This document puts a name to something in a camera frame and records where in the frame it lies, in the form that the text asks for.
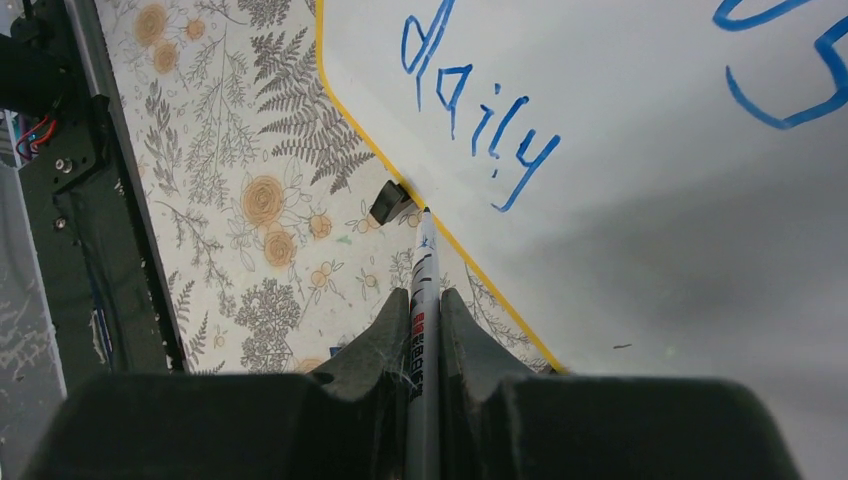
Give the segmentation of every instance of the whiteboard marker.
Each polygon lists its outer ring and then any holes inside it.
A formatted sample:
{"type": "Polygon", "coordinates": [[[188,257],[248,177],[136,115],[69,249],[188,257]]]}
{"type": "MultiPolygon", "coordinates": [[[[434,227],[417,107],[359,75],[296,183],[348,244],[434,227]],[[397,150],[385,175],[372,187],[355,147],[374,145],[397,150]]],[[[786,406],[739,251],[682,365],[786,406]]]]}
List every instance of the whiteboard marker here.
{"type": "Polygon", "coordinates": [[[424,208],[415,236],[412,322],[409,348],[409,395],[406,429],[405,480],[439,478],[439,259],[436,228],[429,208],[424,208]]]}

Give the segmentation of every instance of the floral wallpaper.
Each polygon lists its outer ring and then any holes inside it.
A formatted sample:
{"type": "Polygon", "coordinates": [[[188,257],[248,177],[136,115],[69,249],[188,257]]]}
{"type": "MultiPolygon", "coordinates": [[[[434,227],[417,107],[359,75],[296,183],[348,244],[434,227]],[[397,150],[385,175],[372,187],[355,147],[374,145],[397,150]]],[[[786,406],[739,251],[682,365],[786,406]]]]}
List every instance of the floral wallpaper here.
{"type": "MultiPolygon", "coordinates": [[[[390,174],[315,63],[314,0],[98,0],[193,372],[308,371],[408,287],[417,212],[383,227],[390,174]]],[[[546,362],[445,239],[443,288],[546,362]]]]}

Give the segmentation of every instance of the whiteboard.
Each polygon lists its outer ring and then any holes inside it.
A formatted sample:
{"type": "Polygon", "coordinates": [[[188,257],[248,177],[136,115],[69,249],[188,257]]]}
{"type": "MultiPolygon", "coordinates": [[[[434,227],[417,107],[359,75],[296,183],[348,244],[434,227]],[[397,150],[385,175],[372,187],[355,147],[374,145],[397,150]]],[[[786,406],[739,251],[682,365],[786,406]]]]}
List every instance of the whiteboard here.
{"type": "Polygon", "coordinates": [[[319,1],[329,94],[578,373],[717,375],[848,450],[848,4],[319,1]]]}

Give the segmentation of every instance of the red wire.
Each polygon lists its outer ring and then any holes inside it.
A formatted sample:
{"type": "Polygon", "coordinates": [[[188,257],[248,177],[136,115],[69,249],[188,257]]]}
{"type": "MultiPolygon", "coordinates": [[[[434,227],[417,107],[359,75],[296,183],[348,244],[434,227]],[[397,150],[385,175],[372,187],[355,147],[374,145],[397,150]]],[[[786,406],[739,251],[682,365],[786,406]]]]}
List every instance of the red wire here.
{"type": "Polygon", "coordinates": [[[27,138],[29,138],[29,136],[30,136],[30,135],[32,135],[32,134],[33,134],[33,132],[35,132],[35,131],[36,131],[36,130],[38,130],[39,128],[43,127],[43,126],[44,126],[44,124],[46,124],[49,120],[50,120],[50,116],[49,116],[49,115],[45,115],[45,116],[44,116],[44,120],[40,121],[40,122],[38,123],[38,125],[36,125],[36,126],[32,127],[32,129],[31,129],[30,131],[28,131],[27,133],[25,133],[25,134],[21,135],[21,138],[19,138],[19,139],[18,139],[18,143],[16,143],[16,144],[15,144],[15,150],[18,152],[18,154],[19,154],[20,156],[24,157],[27,161],[32,160],[32,157],[31,157],[31,156],[29,156],[29,155],[27,155],[26,153],[24,153],[24,152],[22,152],[22,151],[21,151],[21,144],[23,144],[23,143],[24,143],[24,141],[25,141],[27,138]]]}
{"type": "Polygon", "coordinates": [[[42,136],[41,136],[41,138],[39,138],[38,140],[33,141],[33,142],[30,144],[30,148],[35,148],[35,151],[36,151],[36,152],[38,152],[38,147],[39,147],[41,144],[43,144],[43,143],[47,142],[48,140],[50,140],[50,138],[51,138],[51,137],[53,137],[53,133],[54,133],[55,131],[56,131],[56,120],[53,120],[53,121],[50,123],[50,128],[49,128],[49,129],[47,129],[47,133],[45,133],[44,135],[42,135],[42,136]]]}

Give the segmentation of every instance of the blue marker writing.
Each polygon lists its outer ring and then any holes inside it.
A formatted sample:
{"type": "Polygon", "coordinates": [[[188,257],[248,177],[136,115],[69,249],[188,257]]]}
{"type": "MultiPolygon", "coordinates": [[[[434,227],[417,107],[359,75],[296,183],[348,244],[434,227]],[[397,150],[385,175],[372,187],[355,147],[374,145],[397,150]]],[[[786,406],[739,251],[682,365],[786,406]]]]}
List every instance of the blue marker writing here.
{"type": "Polygon", "coordinates": [[[848,17],[838,21],[833,27],[816,39],[813,43],[819,56],[830,70],[830,75],[833,77],[833,83],[836,86],[836,92],[825,102],[792,114],[786,118],[777,118],[766,113],[742,93],[742,89],[733,77],[730,67],[725,70],[727,78],[727,87],[730,89],[730,94],[733,98],[755,118],[771,127],[788,130],[792,127],[801,125],[802,123],[815,120],[823,117],[835,110],[841,108],[845,103],[848,103],[848,69],[845,68],[845,62],[838,53],[833,49],[833,44],[848,33],[848,17]]]}
{"type": "Polygon", "coordinates": [[[718,25],[719,28],[730,32],[747,30],[749,28],[756,27],[757,25],[770,22],[791,10],[800,7],[810,0],[784,0],[783,2],[769,8],[765,12],[752,15],[748,18],[742,18],[739,20],[727,18],[728,15],[733,12],[733,9],[742,3],[742,1],[743,0],[724,0],[721,2],[721,5],[719,5],[716,9],[715,15],[713,15],[713,23],[718,25]]]}
{"type": "Polygon", "coordinates": [[[440,68],[439,78],[436,80],[436,94],[439,100],[442,101],[442,106],[445,110],[451,113],[451,140],[456,140],[454,129],[456,128],[456,102],[459,101],[459,96],[462,94],[462,89],[465,88],[465,81],[468,80],[468,74],[471,73],[473,66],[469,63],[464,67],[440,68]],[[461,75],[456,82],[456,87],[453,89],[450,100],[445,100],[442,94],[442,79],[445,75],[461,75]]]}
{"type": "Polygon", "coordinates": [[[480,119],[480,123],[477,124],[477,128],[474,130],[474,135],[471,135],[471,156],[477,156],[477,138],[480,137],[480,133],[483,132],[483,129],[486,128],[486,124],[489,123],[489,119],[492,118],[492,115],[495,114],[495,111],[491,108],[480,105],[480,108],[483,109],[483,118],[480,119]]]}
{"type": "Polygon", "coordinates": [[[525,95],[523,97],[517,98],[512,104],[512,106],[509,107],[509,111],[506,112],[506,115],[504,115],[504,118],[501,120],[500,125],[498,125],[498,129],[495,131],[495,136],[492,138],[492,143],[489,144],[489,155],[495,158],[501,158],[501,156],[498,155],[497,152],[495,152],[495,149],[498,147],[498,142],[501,141],[501,135],[503,135],[503,131],[504,129],[506,129],[506,126],[512,120],[512,117],[514,117],[515,114],[518,113],[518,109],[529,101],[530,97],[525,95]]]}
{"type": "Polygon", "coordinates": [[[548,142],[548,144],[545,145],[545,148],[542,149],[536,159],[532,162],[528,162],[524,160],[524,154],[527,153],[527,148],[530,146],[530,142],[533,141],[533,137],[535,136],[536,130],[530,129],[530,131],[527,132],[527,136],[524,137],[524,141],[521,142],[521,145],[518,146],[518,152],[516,152],[515,154],[515,158],[518,159],[518,162],[521,163],[523,167],[527,168],[527,171],[524,172],[524,176],[522,176],[521,180],[518,182],[518,186],[515,187],[515,189],[512,191],[512,194],[509,196],[509,199],[502,207],[499,207],[494,203],[492,204],[492,206],[495,207],[495,209],[501,213],[504,213],[510,208],[512,208],[512,204],[515,203],[515,199],[518,198],[518,194],[520,194],[521,191],[524,190],[524,186],[527,185],[527,181],[530,180],[530,177],[532,177],[534,173],[536,173],[536,170],[542,165],[542,162],[544,162],[545,159],[548,158],[548,155],[551,154],[554,148],[559,145],[560,137],[559,135],[554,135],[548,142]]]}
{"type": "Polygon", "coordinates": [[[454,0],[443,0],[436,11],[436,16],[430,23],[430,28],[427,30],[427,35],[424,35],[424,30],[421,29],[421,22],[415,15],[410,15],[406,18],[403,24],[403,35],[400,42],[400,62],[406,73],[411,74],[418,67],[418,62],[421,62],[421,68],[415,74],[415,88],[418,97],[418,111],[421,111],[421,77],[427,71],[427,66],[430,64],[430,59],[436,53],[439,43],[442,41],[442,36],[445,34],[445,27],[453,10],[454,0]],[[412,62],[406,60],[406,44],[409,40],[409,27],[415,24],[415,30],[418,32],[418,37],[421,39],[421,48],[415,53],[412,62]]]}

